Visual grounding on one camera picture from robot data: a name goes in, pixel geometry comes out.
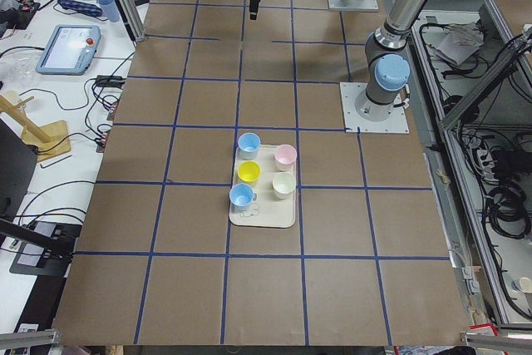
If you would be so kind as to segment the blue cup on desk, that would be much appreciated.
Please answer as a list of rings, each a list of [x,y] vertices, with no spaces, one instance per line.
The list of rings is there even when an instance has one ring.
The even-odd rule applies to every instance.
[[[97,0],[102,10],[102,15],[110,22],[119,22],[121,20],[120,12],[116,6],[115,0]]]

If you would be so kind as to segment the blue cup near pink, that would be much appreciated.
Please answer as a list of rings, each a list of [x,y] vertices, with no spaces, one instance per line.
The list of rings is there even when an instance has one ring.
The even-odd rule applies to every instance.
[[[260,137],[253,133],[243,133],[238,138],[238,153],[241,160],[254,160],[259,153],[261,146]]]

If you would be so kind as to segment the yellow cup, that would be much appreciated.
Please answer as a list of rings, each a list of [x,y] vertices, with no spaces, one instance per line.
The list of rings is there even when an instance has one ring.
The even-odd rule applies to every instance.
[[[237,169],[239,183],[255,187],[261,176],[260,165],[253,160],[242,162]]]

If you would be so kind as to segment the pale green cup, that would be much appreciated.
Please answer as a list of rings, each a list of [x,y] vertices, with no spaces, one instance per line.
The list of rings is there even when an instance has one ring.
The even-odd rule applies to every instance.
[[[279,172],[274,175],[272,185],[277,199],[286,200],[296,190],[296,179],[289,172]]]

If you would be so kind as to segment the blue cup at tray edge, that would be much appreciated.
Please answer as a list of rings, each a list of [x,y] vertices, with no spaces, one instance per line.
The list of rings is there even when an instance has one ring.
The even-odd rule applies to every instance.
[[[254,190],[245,183],[233,185],[229,191],[229,201],[234,212],[245,211],[254,201]]]

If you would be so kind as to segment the blue plaid folded umbrella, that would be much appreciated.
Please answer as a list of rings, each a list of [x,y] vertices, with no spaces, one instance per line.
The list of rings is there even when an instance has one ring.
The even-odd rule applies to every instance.
[[[64,10],[70,10],[89,17],[103,16],[102,9],[95,4],[79,2],[76,0],[58,0],[57,4],[61,6]]]

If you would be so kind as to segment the teach pendant near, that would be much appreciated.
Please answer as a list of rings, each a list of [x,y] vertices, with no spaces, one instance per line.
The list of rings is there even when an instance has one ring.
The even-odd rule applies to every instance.
[[[57,25],[35,71],[43,75],[83,75],[100,40],[101,30],[96,25]]]

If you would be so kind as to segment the cream plastic tray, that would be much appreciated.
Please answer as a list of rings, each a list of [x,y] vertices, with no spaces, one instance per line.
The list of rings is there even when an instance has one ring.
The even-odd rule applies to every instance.
[[[254,199],[243,210],[229,205],[229,220],[238,226],[261,228],[289,228],[296,218],[296,190],[287,198],[280,199],[274,191],[273,180],[282,171],[276,166],[274,153],[277,146],[261,145],[254,159],[261,174],[258,182],[252,186]]]

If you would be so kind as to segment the wooden stand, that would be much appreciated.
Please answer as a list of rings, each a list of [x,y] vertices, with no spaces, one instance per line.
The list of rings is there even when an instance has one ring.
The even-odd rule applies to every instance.
[[[22,111],[21,103],[14,105],[4,96],[1,96],[1,112],[7,113],[22,127],[21,139],[27,145],[36,146],[38,162],[50,160],[71,151],[66,121],[58,120],[38,126]]]

